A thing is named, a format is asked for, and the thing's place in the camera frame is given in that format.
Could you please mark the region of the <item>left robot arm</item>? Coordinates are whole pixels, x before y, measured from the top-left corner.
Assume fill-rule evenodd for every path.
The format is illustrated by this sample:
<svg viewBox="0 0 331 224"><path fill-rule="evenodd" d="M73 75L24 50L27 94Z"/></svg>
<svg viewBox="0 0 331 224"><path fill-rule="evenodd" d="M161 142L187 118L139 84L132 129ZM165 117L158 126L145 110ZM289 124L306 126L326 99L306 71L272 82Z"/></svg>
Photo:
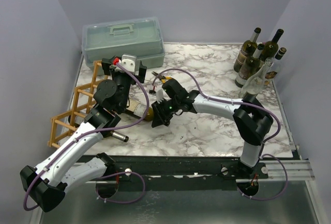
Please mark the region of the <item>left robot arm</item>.
<svg viewBox="0 0 331 224"><path fill-rule="evenodd" d="M92 179L109 180L114 176L115 162L105 153L78 167L74 164L93 145L120 129L119 115L127 109L130 87L134 84L142 87L145 79L146 67L140 64L136 74L136 62L135 56L127 54L102 59L104 74L112 78L98 84L93 95L96 104L83 123L51 156L34 167L25 166L20 172L26 211L33 210L27 206L29 198L44 212L49 212L73 188Z"/></svg>

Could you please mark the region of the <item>green bottle silver neck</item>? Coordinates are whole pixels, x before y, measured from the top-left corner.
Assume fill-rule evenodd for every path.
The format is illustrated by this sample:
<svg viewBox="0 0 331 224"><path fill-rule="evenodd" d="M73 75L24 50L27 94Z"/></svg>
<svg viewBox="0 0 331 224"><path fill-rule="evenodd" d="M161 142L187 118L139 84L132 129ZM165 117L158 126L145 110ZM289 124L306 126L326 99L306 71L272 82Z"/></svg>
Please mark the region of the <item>green bottle silver neck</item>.
<svg viewBox="0 0 331 224"><path fill-rule="evenodd" d="M258 45L254 53L245 59L235 79L235 84L238 87L243 87L246 81L255 74L260 65L260 56L263 49L264 44L261 43Z"/></svg>

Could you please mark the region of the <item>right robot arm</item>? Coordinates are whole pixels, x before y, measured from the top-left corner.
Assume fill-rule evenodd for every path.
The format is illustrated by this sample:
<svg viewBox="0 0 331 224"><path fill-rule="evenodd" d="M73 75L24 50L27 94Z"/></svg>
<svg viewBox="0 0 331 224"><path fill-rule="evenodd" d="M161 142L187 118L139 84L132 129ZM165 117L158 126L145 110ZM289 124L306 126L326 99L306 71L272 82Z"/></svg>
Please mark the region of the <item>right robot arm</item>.
<svg viewBox="0 0 331 224"><path fill-rule="evenodd" d="M157 100L152 104L153 128L169 126L171 118L179 110L183 113L206 113L232 120L244 140L237 171L243 178L250 178L257 172L262 143L270 131L273 119L254 96L234 100L203 96L197 90L186 91L175 79L164 83L156 96Z"/></svg>

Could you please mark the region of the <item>dark green wine bottle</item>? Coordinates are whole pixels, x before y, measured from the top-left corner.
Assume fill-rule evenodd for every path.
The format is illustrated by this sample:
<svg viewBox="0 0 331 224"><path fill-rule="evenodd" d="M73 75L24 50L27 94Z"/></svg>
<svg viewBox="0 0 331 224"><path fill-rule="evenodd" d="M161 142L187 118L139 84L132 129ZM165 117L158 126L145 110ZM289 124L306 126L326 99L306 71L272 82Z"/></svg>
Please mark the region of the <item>dark green wine bottle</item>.
<svg viewBox="0 0 331 224"><path fill-rule="evenodd" d="M136 100L128 100L127 102L127 108L126 108L126 113L137 117L141 118L146 110L147 106L139 101ZM154 119L154 112L151 107L148 107L147 114L144 118L145 121L151 122Z"/></svg>

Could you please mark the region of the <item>brown label wine bottle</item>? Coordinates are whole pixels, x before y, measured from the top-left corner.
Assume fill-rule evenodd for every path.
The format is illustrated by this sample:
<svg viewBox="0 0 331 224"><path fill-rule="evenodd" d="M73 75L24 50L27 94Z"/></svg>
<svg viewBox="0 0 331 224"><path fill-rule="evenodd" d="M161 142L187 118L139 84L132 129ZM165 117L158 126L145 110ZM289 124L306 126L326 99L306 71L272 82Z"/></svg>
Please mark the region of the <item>brown label wine bottle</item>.
<svg viewBox="0 0 331 224"><path fill-rule="evenodd" d="M255 49L257 48L257 39L260 32L261 28L256 27L251 38L243 43L233 66L235 72L239 72L246 58L254 53Z"/></svg>

